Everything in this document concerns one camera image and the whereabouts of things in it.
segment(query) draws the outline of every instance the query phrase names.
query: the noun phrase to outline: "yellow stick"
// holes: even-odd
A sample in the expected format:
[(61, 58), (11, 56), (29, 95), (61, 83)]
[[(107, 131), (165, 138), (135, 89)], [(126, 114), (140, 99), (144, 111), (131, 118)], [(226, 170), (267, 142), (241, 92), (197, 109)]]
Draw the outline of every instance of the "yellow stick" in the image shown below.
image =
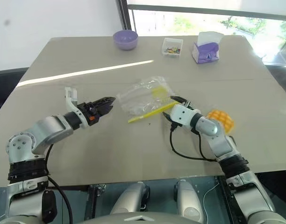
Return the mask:
[(150, 117), (150, 116), (155, 115), (155, 114), (157, 114), (157, 113), (163, 112), (164, 110), (167, 110), (167, 109), (173, 107), (173, 106), (176, 105), (176, 104), (178, 104), (178, 102), (176, 102), (176, 101), (175, 101), (175, 102), (172, 102), (172, 103), (169, 103), (169, 104), (167, 104), (167, 105), (165, 105), (165, 106), (162, 106), (162, 107), (160, 107), (160, 108), (157, 108), (156, 110), (151, 111), (151, 112), (149, 112), (149, 113), (147, 113), (147, 114), (144, 114), (144, 115), (141, 115), (141, 116), (138, 116), (138, 117), (129, 119), (129, 120), (128, 120), (128, 123), (131, 123), (131, 122), (134, 122), (134, 121), (136, 121), (136, 120), (143, 119), (143, 118), (147, 118), (147, 117)]

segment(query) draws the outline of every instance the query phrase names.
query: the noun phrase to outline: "purple tissue box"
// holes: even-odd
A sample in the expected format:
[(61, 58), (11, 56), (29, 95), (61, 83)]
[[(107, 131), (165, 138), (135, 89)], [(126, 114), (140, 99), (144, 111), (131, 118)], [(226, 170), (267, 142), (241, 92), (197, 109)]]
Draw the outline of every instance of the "purple tissue box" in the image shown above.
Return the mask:
[(213, 42), (198, 47), (194, 43), (192, 56), (197, 64), (217, 61), (219, 60), (219, 45)]

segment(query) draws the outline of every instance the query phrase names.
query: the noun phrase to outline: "yellow sponge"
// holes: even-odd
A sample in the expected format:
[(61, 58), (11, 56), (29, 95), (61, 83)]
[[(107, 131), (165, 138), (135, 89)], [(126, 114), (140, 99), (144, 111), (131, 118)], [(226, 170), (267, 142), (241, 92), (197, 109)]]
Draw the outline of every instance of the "yellow sponge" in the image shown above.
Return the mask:
[(212, 110), (208, 113), (207, 118), (220, 121), (224, 126), (226, 134), (230, 133), (234, 126), (233, 119), (224, 111)]

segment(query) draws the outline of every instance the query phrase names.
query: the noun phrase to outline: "table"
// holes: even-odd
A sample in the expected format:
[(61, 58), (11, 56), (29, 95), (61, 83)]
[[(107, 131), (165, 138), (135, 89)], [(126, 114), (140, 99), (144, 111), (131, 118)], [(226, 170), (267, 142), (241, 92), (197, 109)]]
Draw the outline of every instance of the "table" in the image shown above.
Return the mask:
[[(191, 50), (197, 37), (180, 38), (184, 45), (179, 59), (161, 55), (164, 37), (139, 37), (132, 51), (117, 49), (111, 37), (51, 39), (21, 82), (149, 62), (17, 87), (0, 110), (0, 186), (8, 184), (8, 138), (49, 115), (65, 114), (65, 86), (78, 90), (81, 103), (115, 96), (151, 76), (165, 77), (176, 94), (191, 100), (203, 114), (214, 108), (228, 112), (235, 121), (231, 134), (254, 172), (286, 169), (286, 93), (247, 40), (225, 36), (219, 61), (196, 64)], [(48, 164), (51, 176), (64, 186), (222, 174), (217, 163), (187, 160), (171, 152), (169, 129), (161, 114), (128, 124), (115, 101), (99, 123), (54, 145)], [(188, 130), (178, 128), (173, 142), (178, 151), (199, 156), (197, 136)], [(205, 156), (212, 156), (206, 142), (202, 147)]]

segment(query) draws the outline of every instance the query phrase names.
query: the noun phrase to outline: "tissue box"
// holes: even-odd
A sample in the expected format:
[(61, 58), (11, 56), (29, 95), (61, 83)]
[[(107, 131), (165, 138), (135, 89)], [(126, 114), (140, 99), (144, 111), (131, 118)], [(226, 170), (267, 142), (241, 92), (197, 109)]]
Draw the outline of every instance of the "tissue box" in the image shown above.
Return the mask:
[(197, 46), (194, 43), (192, 56), (197, 64), (217, 61), (219, 60), (219, 45), (213, 42)]
[(223, 34), (218, 32), (200, 32), (197, 43), (193, 44), (192, 56), (197, 64), (219, 60), (219, 43)]

